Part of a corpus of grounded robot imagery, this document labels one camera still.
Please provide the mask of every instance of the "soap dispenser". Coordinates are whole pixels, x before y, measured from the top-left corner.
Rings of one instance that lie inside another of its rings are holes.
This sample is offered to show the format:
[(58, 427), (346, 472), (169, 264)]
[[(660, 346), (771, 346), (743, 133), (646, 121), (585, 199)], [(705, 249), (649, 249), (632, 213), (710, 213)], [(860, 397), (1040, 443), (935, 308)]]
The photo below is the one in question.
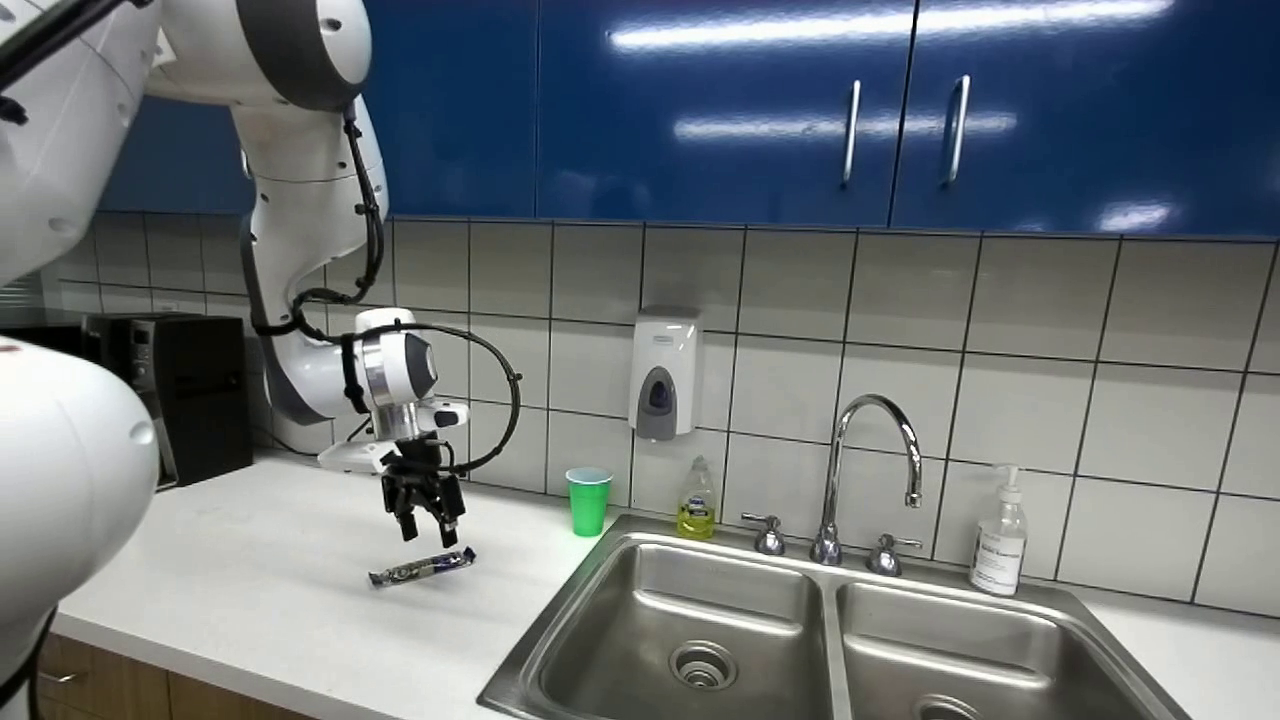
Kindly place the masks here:
[(1028, 555), (1028, 511), (1017, 487), (1017, 467), (1005, 467), (1005, 487), (975, 518), (971, 586), (1011, 596)]
[(677, 508), (677, 534), (691, 534), (691, 539), (715, 534), (715, 476), (705, 456), (688, 465), (680, 508)]
[(632, 427), (642, 438), (691, 432), (701, 328), (691, 314), (642, 314), (632, 345)]

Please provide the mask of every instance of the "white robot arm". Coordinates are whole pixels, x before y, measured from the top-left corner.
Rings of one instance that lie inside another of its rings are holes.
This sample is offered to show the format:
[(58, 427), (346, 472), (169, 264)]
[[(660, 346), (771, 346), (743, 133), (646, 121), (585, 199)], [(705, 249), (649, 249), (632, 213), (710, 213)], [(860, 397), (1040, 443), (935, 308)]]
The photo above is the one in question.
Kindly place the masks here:
[[(73, 45), (20, 81), (11, 46), (65, 15)], [(411, 313), (360, 313), (357, 332), (309, 323), (309, 273), (360, 250), (372, 285), (387, 208), (382, 148), (360, 98), (369, 76), (360, 0), (0, 0), (0, 285), (65, 254), (89, 228), (146, 90), (233, 107), (257, 208), (243, 241), (252, 318), (266, 336), (275, 413), (313, 424), (369, 413), (384, 456), (384, 508), (417, 534), (411, 511), (455, 539), (467, 465), (438, 427), (438, 368)], [(25, 658), (51, 602), (81, 586), (142, 524), (157, 487), (146, 403), (98, 365), (0, 336), (0, 720), (25, 715)]]

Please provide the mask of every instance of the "white countertop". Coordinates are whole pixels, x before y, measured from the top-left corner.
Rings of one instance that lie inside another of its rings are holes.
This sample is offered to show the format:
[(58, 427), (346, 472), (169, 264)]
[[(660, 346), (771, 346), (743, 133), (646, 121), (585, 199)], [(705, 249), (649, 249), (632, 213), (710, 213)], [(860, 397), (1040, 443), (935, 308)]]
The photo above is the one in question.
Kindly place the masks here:
[[(58, 631), (309, 715), (481, 720), (481, 686), (591, 539), (561, 505), (467, 487), (478, 562), (399, 586), (372, 566), (438, 555), (382, 511), (382, 485), (295, 460), (157, 497), (136, 539), (61, 602)], [(1280, 706), (1280, 621), (1085, 591), (1198, 715)]]

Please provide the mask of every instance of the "double sink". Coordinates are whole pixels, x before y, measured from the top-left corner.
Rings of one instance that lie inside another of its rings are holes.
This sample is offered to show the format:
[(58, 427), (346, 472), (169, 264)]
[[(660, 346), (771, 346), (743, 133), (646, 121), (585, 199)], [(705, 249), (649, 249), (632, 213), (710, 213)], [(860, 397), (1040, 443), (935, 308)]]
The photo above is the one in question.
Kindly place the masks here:
[(1184, 720), (1080, 598), (622, 518), (481, 702), (540, 720)]

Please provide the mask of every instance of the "blue cabinet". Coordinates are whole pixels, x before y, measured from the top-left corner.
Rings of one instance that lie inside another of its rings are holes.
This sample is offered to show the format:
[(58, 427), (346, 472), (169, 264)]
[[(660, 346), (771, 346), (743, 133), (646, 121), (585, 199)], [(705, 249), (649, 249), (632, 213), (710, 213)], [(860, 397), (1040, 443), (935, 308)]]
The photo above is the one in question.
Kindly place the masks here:
[(1275, 0), (920, 0), (894, 223), (1280, 232), (1275, 29)]
[(233, 112), (149, 97), (102, 208), (243, 214), (252, 185), (240, 172)]
[(545, 0), (540, 214), (883, 223), (907, 38), (911, 0)]
[(372, 121), (396, 214), (533, 214), (533, 0), (387, 0)]

